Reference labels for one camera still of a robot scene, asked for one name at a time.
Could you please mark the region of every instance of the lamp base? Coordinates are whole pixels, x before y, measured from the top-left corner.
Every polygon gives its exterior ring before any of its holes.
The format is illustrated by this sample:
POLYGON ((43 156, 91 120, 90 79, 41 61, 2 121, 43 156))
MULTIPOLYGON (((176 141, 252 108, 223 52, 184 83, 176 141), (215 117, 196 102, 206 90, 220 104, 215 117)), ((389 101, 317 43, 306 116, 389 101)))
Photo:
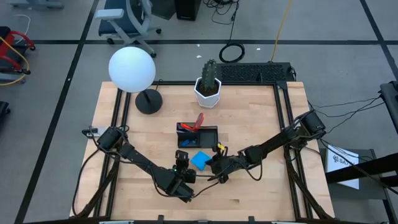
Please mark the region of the lamp base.
POLYGON ((143 114, 156 113, 158 110, 160 110, 162 104, 162 95, 156 90, 144 90, 140 92, 136 97, 136 107, 143 114))

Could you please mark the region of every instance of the office chair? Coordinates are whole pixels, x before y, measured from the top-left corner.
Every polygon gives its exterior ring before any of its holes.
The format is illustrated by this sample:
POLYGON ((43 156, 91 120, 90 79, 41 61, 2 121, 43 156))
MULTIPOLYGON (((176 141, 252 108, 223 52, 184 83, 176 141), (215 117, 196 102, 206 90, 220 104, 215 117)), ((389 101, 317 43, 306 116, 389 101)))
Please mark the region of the office chair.
POLYGON ((107 39, 109 44, 114 44, 112 37, 122 38, 125 45, 138 41, 154 58, 154 49, 143 38, 151 30, 160 34, 162 29, 150 26, 151 17, 152 3, 149 0, 107 0, 105 8, 95 14, 96 19, 101 19, 98 34, 110 35, 107 39))

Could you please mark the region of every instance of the chair wheel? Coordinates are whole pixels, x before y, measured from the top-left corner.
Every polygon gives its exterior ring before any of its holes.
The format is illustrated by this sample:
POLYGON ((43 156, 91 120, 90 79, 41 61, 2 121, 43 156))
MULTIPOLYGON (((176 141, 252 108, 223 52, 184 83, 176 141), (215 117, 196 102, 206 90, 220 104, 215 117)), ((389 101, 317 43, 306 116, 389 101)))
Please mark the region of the chair wheel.
POLYGON ((108 38, 108 39, 106 39, 106 41, 108 44, 114 44, 114 41, 112 38, 108 38))

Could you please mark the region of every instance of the floor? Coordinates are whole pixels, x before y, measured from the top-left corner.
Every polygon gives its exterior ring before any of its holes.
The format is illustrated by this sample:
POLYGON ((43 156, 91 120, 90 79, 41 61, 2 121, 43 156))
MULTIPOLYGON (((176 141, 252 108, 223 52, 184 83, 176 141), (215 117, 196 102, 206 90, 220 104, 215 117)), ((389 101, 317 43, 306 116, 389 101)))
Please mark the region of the floor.
MULTIPOLYGON (((24 221, 68 217, 86 145, 80 131, 91 124, 101 82, 109 80, 110 57, 123 47, 107 45, 98 36, 99 21, 90 20, 90 11, 101 9, 105 0, 61 2, 65 8, 53 11, 18 9, 0 2, 1 25, 24 32, 27 19, 12 15, 28 15, 32 19, 28 36, 37 43, 37 50, 27 55, 32 74, 26 83, 0 88, 0 100, 10 102, 12 109, 0 129, 1 223, 16 220, 38 158, 45 159, 44 165, 36 188, 29 188, 34 190, 30 204, 22 206, 28 208, 24 221)), ((272 40, 287 3, 241 3, 232 37, 245 43, 241 62, 270 60, 272 40)), ((304 82, 308 99, 315 105, 375 97, 380 84, 398 77, 393 59, 398 57, 397 7, 396 0, 294 1, 274 61, 295 67, 298 81, 304 82)), ((212 13, 213 9, 202 5, 195 22, 177 20, 175 15, 169 21, 154 18, 153 23, 163 29, 162 34, 149 36, 161 40, 151 42, 157 51, 156 79, 194 80, 205 61, 218 59, 231 26, 214 24, 212 13)), ((228 60, 238 51, 229 49, 224 54, 228 60)), ((341 114, 359 107, 324 111, 341 114)), ((322 120, 332 127, 343 118, 322 120)), ((397 152, 398 145, 385 106, 356 114, 325 139, 343 148, 373 148, 377 156, 397 152)), ((398 197, 391 194, 391 198, 398 207, 398 197)), ((332 200, 342 220, 387 220, 381 202, 344 200, 336 195, 332 200)))

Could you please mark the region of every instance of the wire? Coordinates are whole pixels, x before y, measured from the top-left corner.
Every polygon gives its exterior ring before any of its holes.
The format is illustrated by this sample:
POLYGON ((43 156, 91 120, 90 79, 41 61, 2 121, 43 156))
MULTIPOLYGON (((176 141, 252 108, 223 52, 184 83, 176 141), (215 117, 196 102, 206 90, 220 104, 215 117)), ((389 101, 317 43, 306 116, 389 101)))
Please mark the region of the wire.
POLYGON ((338 152, 340 152, 340 153, 342 153, 342 154, 344 154, 344 155, 346 155, 346 156, 350 156, 350 157, 353 157, 353 158, 358 158, 358 159, 361 159, 361 160, 363 160, 363 161, 365 161, 365 162, 368 162, 368 161, 367 161, 366 159, 363 159, 363 158, 368 158, 368 159, 370 159, 370 160, 373 159, 372 157, 369 157, 369 156, 353 156, 353 155, 348 154, 347 152, 345 152, 345 151, 343 151, 343 150, 337 148, 337 147, 334 146, 334 145, 331 145, 331 144, 329 144, 329 145, 332 146, 334 149, 336 149, 338 152))
POLYGON ((157 88, 159 87, 160 82, 163 82, 163 79, 160 78, 159 81, 157 81, 155 90, 157 90, 157 88))
POLYGON ((215 8, 213 15, 211 16, 211 21, 217 24, 221 24, 221 25, 230 25, 233 22, 234 19, 234 15, 231 17, 230 22, 218 22, 216 20, 214 20, 214 16, 217 13, 220 16, 223 16, 225 14, 227 14, 229 12, 229 10, 232 8, 232 5, 235 3, 238 3, 239 0, 237 1, 233 1, 233 0, 227 0, 227 1, 223 1, 223 0, 208 0, 207 2, 205 2, 205 0, 203 0, 203 3, 206 5, 206 7, 209 8, 215 8), (219 9, 224 8, 225 5, 229 4, 228 9, 225 12, 219 12, 219 9))
POLYGON ((347 102, 347 103, 338 103, 338 104, 335 104, 335 105, 325 105, 325 106, 313 105, 313 106, 316 106, 317 108, 326 108, 326 107, 332 107, 332 106, 343 106, 343 105, 349 105, 349 104, 353 104, 353 103, 368 102, 368 101, 371 101, 371 100, 374 100, 374 99, 377 99, 377 98, 370 98, 370 99, 367 99, 367 100, 357 100, 357 101, 352 101, 352 102, 347 102))
MULTIPOLYGON (((384 104, 384 102, 379 103, 378 105, 371 106, 371 107, 369 107, 369 108, 360 109, 360 110, 358 110, 358 112, 366 111, 366 110, 375 108, 375 107, 380 106, 380 105, 383 105, 383 104, 384 104)), ((325 116, 328 117, 328 118, 339 118, 339 117, 342 117, 342 116, 349 115, 350 113, 355 113, 355 111, 350 111, 350 112, 347 112, 347 113, 341 114, 341 115, 327 115, 326 113, 324 113, 324 112, 322 112, 322 111, 318 111, 318 110, 315 110, 315 111, 318 112, 318 113, 320 113, 320 114, 325 115, 325 116)))
POLYGON ((234 2, 234 1, 228 1, 228 2, 231 2, 231 4, 229 5, 229 8, 231 8, 232 4, 234 4, 234 3, 236 3, 236 8, 235 8, 235 11, 234 11, 234 13, 233 13, 233 15, 232 15, 232 17, 231 17, 232 28, 231 28, 231 33, 229 34, 228 42, 227 42, 227 44, 220 50, 220 53, 218 54, 218 58, 220 58, 220 60, 221 60, 223 63, 236 63, 236 62, 242 60, 243 57, 244 57, 244 55, 245 55, 246 53, 245 53, 244 45, 243 45, 243 44, 241 44, 241 43, 231 43, 232 33, 233 33, 233 31, 234 31, 234 26, 235 26, 236 13, 237 13, 237 11, 238 11, 238 9, 239 9, 239 0, 237 0, 236 2, 234 2), (239 57, 237 57, 236 59, 234 59, 234 60, 225 60, 224 57, 223 57, 224 50, 226 50, 226 49, 227 49, 228 47, 230 47, 230 46, 239 47, 239 48, 241 49, 241 55, 240 55, 239 57))
MULTIPOLYGON (((315 149, 311 149, 310 147, 307 147, 307 146, 304 146, 303 148, 306 148, 306 149, 308 149, 308 150, 311 150, 311 151, 313 151, 313 152, 316 152, 317 154, 319 154, 319 156, 321 156, 321 153, 318 152, 318 151, 316 151, 315 149)), ((301 148, 301 149, 295 149, 295 148, 292 147, 292 149, 298 150, 297 155, 299 155, 299 154, 301 153, 301 150, 303 150, 303 148, 301 148)), ((296 155, 293 159, 291 159, 290 161, 293 162, 294 160, 296 160, 297 155, 296 155)))
MULTIPOLYGON (((0 37, 0 40, 2 40, 11 50, 13 50, 16 54, 18 54, 18 55, 25 61, 26 67, 27 67, 26 70, 29 71, 29 68, 30 68, 30 67, 29 67, 29 62, 26 60, 26 58, 25 58, 21 53, 19 53, 16 49, 14 49, 10 44, 8 44, 7 41, 5 41, 2 37, 0 37)), ((25 78, 25 76, 26 76, 26 75, 23 74, 23 75, 21 75, 21 77, 18 78, 17 80, 14 80, 14 81, 9 82, 9 83, 0 84, 0 86, 12 85, 12 84, 14 84, 14 83, 17 83, 17 82, 23 80, 23 79, 25 78)))
POLYGON ((197 177, 214 177, 214 175, 201 175, 201 174, 196 174, 195 176, 197 176, 197 177))
MULTIPOLYGON (((26 35, 27 32, 29 31, 29 27, 30 27, 30 17, 27 16, 27 15, 23 15, 23 14, 17 14, 17 15, 14 15, 14 16, 23 16, 23 17, 26 17, 26 18, 28 19, 26 31, 25 31, 25 33, 24 33, 24 34, 26 35)), ((18 44, 18 43, 21 42, 23 39, 24 39, 24 38, 21 37, 15 44, 18 44)))
POLYGON ((195 197, 199 196, 202 192, 204 192, 205 190, 209 189, 210 187, 216 186, 218 183, 219 183, 219 182, 215 182, 214 184, 212 184, 212 185, 210 185, 210 186, 208 186, 208 187, 205 187, 203 190, 201 190, 201 191, 199 191, 197 194, 195 194, 192 198, 195 198, 195 197))
POLYGON ((349 116, 348 118, 346 118, 344 121, 340 122, 339 124, 337 124, 336 126, 332 127, 330 129, 330 131, 326 132, 327 134, 331 133, 335 128, 337 128, 338 126, 344 124, 344 122, 346 122, 347 120, 349 120, 350 118, 352 118, 357 112, 361 111, 361 109, 371 105, 373 102, 375 102, 379 97, 377 97, 376 99, 372 100, 370 103, 366 104, 365 106, 361 107, 360 109, 356 110, 353 114, 351 114, 351 116, 349 116))
POLYGON ((391 192, 393 192, 394 194, 398 195, 398 191, 394 190, 393 188, 391 188, 390 186, 388 186, 387 184, 381 182, 380 180, 377 180, 376 178, 374 178, 373 176, 371 176, 370 174, 368 174, 365 170, 363 170, 362 168, 358 167, 357 165, 353 164, 351 161, 349 161, 348 159, 346 159, 344 156, 338 154, 337 152, 335 152, 334 150, 330 149, 328 146, 325 145, 325 143, 329 144, 326 140, 320 139, 320 142, 323 144, 323 146, 325 146, 328 150, 330 150, 331 152, 337 154, 338 156, 340 156, 341 158, 343 158, 347 163, 349 163, 352 167, 354 167, 356 170, 360 171, 361 173, 363 173, 366 177, 369 177, 370 179, 372 179, 373 181, 375 181, 376 183, 378 183, 381 187, 387 188, 389 189, 391 192))
POLYGON ((255 180, 255 181, 260 181, 260 180, 261 180, 261 178, 262 178, 262 159, 261 159, 261 161, 260 161, 260 176, 259 176, 258 178, 255 178, 255 177, 250 173, 250 171, 248 170, 248 168, 247 168, 246 166, 244 166, 241 162, 239 162, 239 161, 236 161, 236 162, 242 166, 242 168, 249 174, 249 176, 250 176, 253 180, 255 180))
POLYGON ((289 0, 289 3, 287 5, 287 7, 286 7, 286 11, 285 11, 285 14, 284 14, 284 18, 282 19, 282 22, 280 23, 278 34, 276 35, 276 40, 275 40, 275 45, 274 45, 274 52, 272 53, 271 62, 274 61, 274 57, 275 57, 275 54, 276 54, 276 49, 278 48, 278 40, 279 40, 279 36, 280 36, 280 31, 282 30, 282 27, 284 26, 284 23, 285 23, 285 20, 286 20, 286 17, 287 17, 287 13, 289 13, 289 9, 292 6, 292 2, 293 2, 293 0, 289 0))
POLYGON ((76 188, 75 188, 75 193, 73 194, 73 201, 72 201, 72 212, 74 214, 74 216, 77 216, 77 212, 75 209, 75 200, 76 200, 76 195, 79 189, 79 185, 80 185, 80 177, 81 177, 81 173, 83 172, 83 169, 85 168, 87 162, 99 151, 99 149, 97 149, 96 151, 94 151, 89 157, 87 157, 86 161, 83 163, 83 165, 80 168, 79 171, 79 175, 77 177, 77 183, 76 183, 76 188))

